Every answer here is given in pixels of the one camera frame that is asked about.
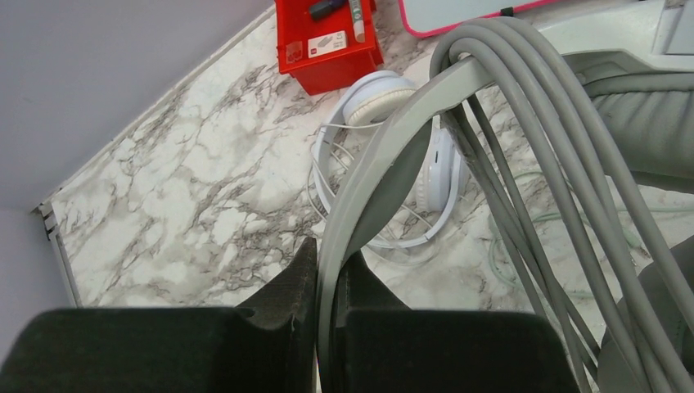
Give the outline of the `grey headphones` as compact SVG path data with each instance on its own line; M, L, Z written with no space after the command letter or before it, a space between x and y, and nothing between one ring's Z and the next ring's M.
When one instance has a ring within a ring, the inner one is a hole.
M476 94L497 86L557 205L606 334L595 343L549 264ZM341 270L394 216L438 118L481 186L534 308L578 391L693 389L693 241L668 246L640 186L693 190L693 4L641 1L537 28L477 19L439 41L430 79L340 185L318 259L317 352L331 388Z

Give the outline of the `white headphones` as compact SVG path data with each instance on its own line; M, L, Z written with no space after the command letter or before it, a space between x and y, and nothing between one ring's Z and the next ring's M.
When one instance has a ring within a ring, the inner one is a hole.
M313 182L326 211L335 193L327 172L334 138L341 129L377 129L417 90L414 82L390 70L379 70L358 79L340 98L324 120L313 146ZM469 170L448 131L434 127L426 158L412 187L417 208L440 216L422 236L390 240L378 235L369 243L384 249L408 249L431 241L443 228L469 178Z

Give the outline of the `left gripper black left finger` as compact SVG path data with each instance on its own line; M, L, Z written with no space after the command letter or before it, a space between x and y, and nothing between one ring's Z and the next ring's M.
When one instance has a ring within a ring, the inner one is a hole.
M312 392L317 243L234 307L55 309L1 367L4 392Z

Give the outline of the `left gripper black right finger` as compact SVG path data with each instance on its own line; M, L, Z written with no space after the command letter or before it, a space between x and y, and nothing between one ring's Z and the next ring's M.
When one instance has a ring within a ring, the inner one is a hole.
M334 392L576 392L535 314L408 308L353 254L333 306Z

